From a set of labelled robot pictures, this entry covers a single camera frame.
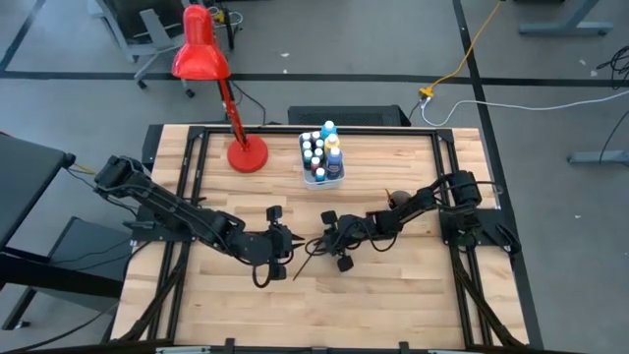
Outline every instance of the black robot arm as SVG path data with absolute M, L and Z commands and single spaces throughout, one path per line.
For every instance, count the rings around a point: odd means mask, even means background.
M 223 211 L 192 206 L 153 183 L 138 161 L 125 156 L 111 156 L 94 181 L 95 192 L 102 198 L 131 197 L 150 209 L 155 221 L 170 231 L 190 234 L 206 246 L 254 269 L 269 265 L 268 280 L 286 278 L 285 263 L 280 260 L 290 257 L 301 245 L 294 245 L 293 241 L 302 238 L 279 222 L 281 206 L 267 210 L 268 230 L 245 232 L 243 220 Z
M 439 203 L 440 200 L 435 195 L 441 190 L 452 194 L 454 206 L 443 206 Z M 481 193 L 472 172 L 449 173 L 438 178 L 430 186 L 418 190 L 414 196 L 394 193 L 389 198 L 389 210 L 370 211 L 365 217 L 345 214 L 337 218 L 334 211 L 322 213 L 321 219 L 328 228 L 322 238 L 317 239 L 318 242 L 315 241 L 317 245 L 314 251 L 309 250 L 310 245 L 307 245 L 307 251 L 314 253 L 314 256 L 321 254 L 339 256 L 337 262 L 339 270 L 347 271 L 353 266 L 347 251 L 358 248 L 362 242 L 371 242 L 377 251 L 388 251 L 404 225 L 426 211 L 441 208 L 448 212 L 464 214 L 473 211 L 481 200 Z M 374 241 L 382 240 L 391 240 L 391 244 L 380 249 Z

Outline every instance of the lamp arm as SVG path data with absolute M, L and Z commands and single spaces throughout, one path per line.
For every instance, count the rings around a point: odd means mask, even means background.
M 243 123 L 240 120 L 240 114 L 238 114 L 236 104 L 234 104 L 232 95 L 229 92 L 229 88 L 227 87 L 227 81 L 219 80 L 218 84 L 220 85 L 220 91 L 223 95 L 225 111 L 227 112 L 227 116 L 229 117 L 229 120 L 232 123 L 232 127 L 234 128 L 234 136 L 236 136 L 236 140 L 238 141 L 238 143 L 240 143 L 243 148 L 246 148 L 247 138 L 245 136 L 245 128 L 243 127 Z

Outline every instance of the small bottle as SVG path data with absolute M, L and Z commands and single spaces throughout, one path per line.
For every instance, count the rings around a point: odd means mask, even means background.
M 311 143 L 314 144 L 319 139 L 321 139 L 321 132 L 312 132 L 311 133 Z
M 299 142 L 300 143 L 309 142 L 311 138 L 312 136 L 310 133 L 303 133 L 302 135 L 299 136 Z
M 325 180 L 325 170 L 321 167 L 314 173 L 314 180 L 317 182 L 323 182 Z
M 343 171 L 343 153 L 340 148 L 333 147 L 330 150 L 325 169 L 327 170 L 327 179 L 337 179 L 341 175 Z
M 318 157 L 313 157 L 311 160 L 311 172 L 315 175 L 316 170 L 321 167 L 321 159 Z
M 323 150 L 320 148 L 316 148 L 314 150 L 314 157 L 318 157 L 319 161 L 323 162 L 324 158 L 323 158 Z
M 302 143 L 302 151 L 313 149 L 313 145 L 311 142 L 303 142 Z
M 334 125 L 334 122 L 327 121 L 321 128 L 321 138 L 326 140 L 330 134 L 336 134 L 336 126 Z
M 304 160 L 304 168 L 311 168 L 311 161 L 313 159 L 313 151 L 312 150 L 305 150 L 304 154 L 302 155 L 302 158 Z
M 338 139 L 336 134 L 330 134 L 325 140 L 324 152 L 326 156 L 330 153 L 332 148 L 341 148 L 341 141 Z

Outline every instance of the red desk lamp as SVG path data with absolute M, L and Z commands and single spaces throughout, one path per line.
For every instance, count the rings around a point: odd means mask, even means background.
M 226 79 L 231 75 L 227 59 L 216 45 L 212 17 L 205 7 L 193 5 L 186 8 L 184 34 L 186 43 L 175 57 L 173 75 L 186 80 L 218 81 L 223 106 L 236 136 L 227 149 L 227 160 L 239 172 L 258 171 L 268 159 L 268 148 L 261 138 L 245 135 L 238 109 L 227 87 Z

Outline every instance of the wooden table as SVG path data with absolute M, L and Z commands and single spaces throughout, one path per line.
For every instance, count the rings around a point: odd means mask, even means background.
M 173 192 L 188 129 L 164 126 L 155 160 L 152 179 Z M 479 181 L 489 180 L 479 131 L 452 132 L 460 169 L 473 171 Z M 437 177 L 429 139 L 341 135 L 346 180 L 339 189 L 311 192 L 303 183 L 297 135 L 262 137 L 268 162 L 259 172 L 240 174 L 226 159 L 232 136 L 212 134 L 202 177 L 200 195 L 206 200 L 201 204 L 234 213 L 248 230 L 265 230 L 265 209 L 280 205 L 283 222 L 295 234 L 319 237 L 321 212 L 362 215 L 383 209 L 385 188 L 414 194 Z M 449 169 L 444 148 L 442 154 Z M 195 147 L 193 161 L 198 155 Z M 494 207 L 491 186 L 480 188 L 481 207 Z M 463 348 L 452 266 L 439 234 L 437 214 L 429 212 L 405 226 L 392 250 L 378 253 L 365 244 L 351 252 L 355 266 L 346 273 L 339 273 L 330 256 L 313 258 L 293 281 L 306 258 L 300 249 L 288 266 L 289 279 L 264 289 L 252 284 L 250 267 L 195 243 L 176 343 L 222 345 L 234 337 L 239 346 L 396 348 L 408 341 L 411 348 Z M 153 297 L 163 248 L 149 245 L 131 262 L 112 337 L 126 332 Z M 487 301 L 513 335 L 528 342 L 508 256 L 497 247 L 478 247 L 477 255 Z M 168 302 L 158 337 L 165 335 Z M 481 343 L 476 307 L 469 298 L 468 304 L 475 341 Z

